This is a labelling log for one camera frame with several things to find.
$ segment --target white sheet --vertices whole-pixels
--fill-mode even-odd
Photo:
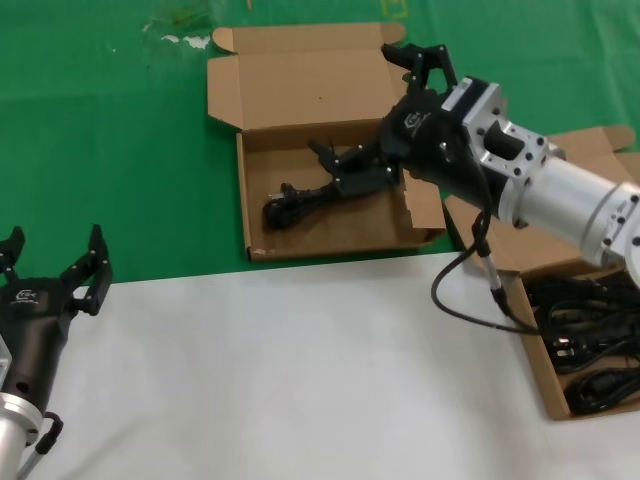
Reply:
[[[74,320],[31,478],[635,479],[640,414],[547,420],[520,340],[431,303],[452,258],[115,285]],[[499,318],[477,272],[442,290]]]

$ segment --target green floor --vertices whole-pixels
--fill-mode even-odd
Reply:
[[[24,227],[25,275],[51,275],[105,231],[116,280],[253,268],[233,131],[206,116],[216,55],[163,35],[398,20],[444,42],[459,75],[503,84],[513,119],[554,133],[640,128],[640,0],[3,0],[0,236]],[[143,31],[145,25],[152,23]],[[441,239],[426,252],[451,249]]]

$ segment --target white debris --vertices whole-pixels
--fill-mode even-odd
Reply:
[[[209,40],[211,40],[211,38],[207,35],[206,37],[184,37],[182,40],[189,42],[189,46],[192,48],[204,50],[209,44]]]
[[[173,43],[178,43],[180,41],[180,39],[175,35],[165,35],[164,37],[162,37],[162,40],[169,40]]]

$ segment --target cardboard box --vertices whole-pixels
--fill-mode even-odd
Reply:
[[[310,140],[338,152],[370,141],[406,91],[405,70],[380,47],[401,24],[219,28],[213,41],[236,55],[207,66],[209,115],[237,135],[244,240],[251,260],[418,248],[445,231],[434,185],[404,185],[329,206],[284,231],[263,227],[262,208],[280,184],[318,188],[331,179]]]
[[[573,265],[560,264],[555,268],[547,268],[544,275],[559,275],[563,277],[579,277],[597,279],[603,275],[603,272],[594,272],[594,267],[584,263],[575,263]],[[509,304],[518,318],[530,325],[536,325],[534,313],[529,304],[525,286],[541,277],[542,272],[530,272],[523,274],[521,277],[508,286],[507,295],[509,296]],[[638,362],[628,357],[605,357],[596,362],[594,365],[577,373],[568,375],[558,375],[553,368],[549,354],[544,345],[544,341],[540,337],[522,336],[522,343],[525,352],[531,362],[531,369],[535,378],[538,389],[544,401],[549,417],[553,420],[577,420],[594,417],[602,417],[608,415],[616,415],[619,413],[633,412],[640,410],[640,392],[624,399],[620,404],[610,410],[592,415],[576,415],[569,410],[569,405],[564,396],[564,389],[574,380],[602,368],[625,368],[637,367]]]
[[[640,153],[619,152],[635,142],[634,132],[629,127],[618,125],[590,128],[552,137],[552,141],[565,149],[569,161],[593,173],[616,183],[640,181]],[[455,197],[449,197],[445,204],[462,241],[465,246],[469,246],[473,242],[471,224],[479,210]],[[580,251],[576,247],[535,227],[517,230],[495,220],[491,223],[488,240],[496,267],[519,274],[508,286],[507,294],[514,313],[530,325],[536,325],[536,322],[525,291],[527,284],[546,275],[586,275],[591,278],[602,275],[602,272],[581,260]],[[591,418],[640,410],[640,399],[634,395],[606,412],[575,416],[567,405],[564,388],[575,378],[591,370],[629,366],[628,360],[607,357],[577,374],[557,375],[540,337],[522,336],[522,341],[538,389],[552,419]]]

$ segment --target silver robot arm segment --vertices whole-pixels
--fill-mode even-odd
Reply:
[[[598,267],[625,263],[640,285],[640,187],[614,184],[566,162],[564,152],[545,137],[512,123],[504,104],[500,86],[490,84],[462,122],[473,160],[507,178],[498,218],[518,228],[534,225],[561,238]],[[515,158],[500,155],[508,149],[496,139],[505,138],[524,146]]]

